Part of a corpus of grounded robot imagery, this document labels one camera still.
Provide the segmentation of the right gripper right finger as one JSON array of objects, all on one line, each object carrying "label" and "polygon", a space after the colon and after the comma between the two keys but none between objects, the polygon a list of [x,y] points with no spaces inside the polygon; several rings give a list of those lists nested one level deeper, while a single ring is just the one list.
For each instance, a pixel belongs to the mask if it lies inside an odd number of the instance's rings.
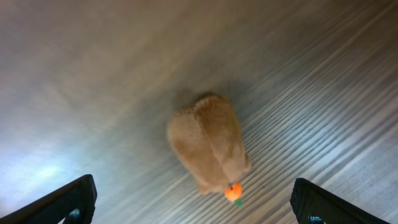
[{"label": "right gripper right finger", "polygon": [[299,224],[388,224],[304,178],[295,180],[290,204]]}]

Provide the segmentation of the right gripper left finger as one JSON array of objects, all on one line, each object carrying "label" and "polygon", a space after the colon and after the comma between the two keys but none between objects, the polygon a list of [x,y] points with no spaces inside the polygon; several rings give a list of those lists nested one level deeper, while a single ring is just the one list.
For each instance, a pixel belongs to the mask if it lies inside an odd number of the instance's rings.
[{"label": "right gripper left finger", "polygon": [[93,176],[83,175],[1,218],[1,224],[90,224],[97,191]]}]

